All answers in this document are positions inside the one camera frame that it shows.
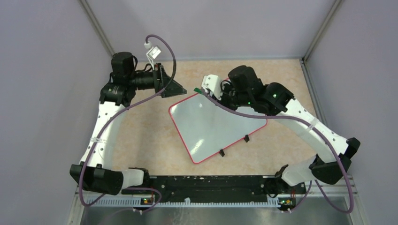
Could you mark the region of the green capped whiteboard marker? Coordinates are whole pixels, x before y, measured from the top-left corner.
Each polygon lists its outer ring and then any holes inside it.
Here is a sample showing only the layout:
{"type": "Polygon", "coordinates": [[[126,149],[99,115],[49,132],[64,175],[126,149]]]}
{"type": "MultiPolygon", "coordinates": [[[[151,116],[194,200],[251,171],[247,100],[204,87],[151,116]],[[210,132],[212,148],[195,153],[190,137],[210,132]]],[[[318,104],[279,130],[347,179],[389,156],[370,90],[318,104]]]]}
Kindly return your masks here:
{"type": "Polygon", "coordinates": [[[201,94],[201,95],[207,94],[207,92],[203,88],[194,88],[194,92],[201,94]]]}

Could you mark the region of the white board with red frame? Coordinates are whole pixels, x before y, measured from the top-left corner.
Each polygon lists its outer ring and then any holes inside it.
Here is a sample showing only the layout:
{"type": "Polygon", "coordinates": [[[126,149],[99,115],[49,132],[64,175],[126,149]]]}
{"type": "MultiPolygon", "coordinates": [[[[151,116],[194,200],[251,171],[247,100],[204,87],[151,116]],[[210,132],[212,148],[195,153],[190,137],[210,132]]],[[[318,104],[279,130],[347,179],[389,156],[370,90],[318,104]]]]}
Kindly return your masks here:
{"type": "Polygon", "coordinates": [[[195,93],[172,104],[168,113],[194,164],[264,128],[266,119],[252,119],[227,112],[195,93]]]}

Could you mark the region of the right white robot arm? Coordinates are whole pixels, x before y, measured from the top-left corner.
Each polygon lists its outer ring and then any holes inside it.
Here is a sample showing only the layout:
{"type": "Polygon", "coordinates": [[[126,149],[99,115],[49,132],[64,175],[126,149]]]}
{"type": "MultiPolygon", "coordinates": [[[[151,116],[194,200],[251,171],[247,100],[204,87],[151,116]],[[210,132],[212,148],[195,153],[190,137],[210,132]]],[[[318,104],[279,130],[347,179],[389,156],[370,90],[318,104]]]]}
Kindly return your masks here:
{"type": "Polygon", "coordinates": [[[275,187],[279,192],[288,193],[304,181],[334,185],[343,178],[360,147],[357,138],[345,138],[329,129],[282,84],[263,84],[252,67],[238,66],[228,73],[228,79],[227,84],[221,85],[223,106],[233,111],[250,107],[289,128],[316,152],[314,157],[285,165],[276,173],[275,187]]]}

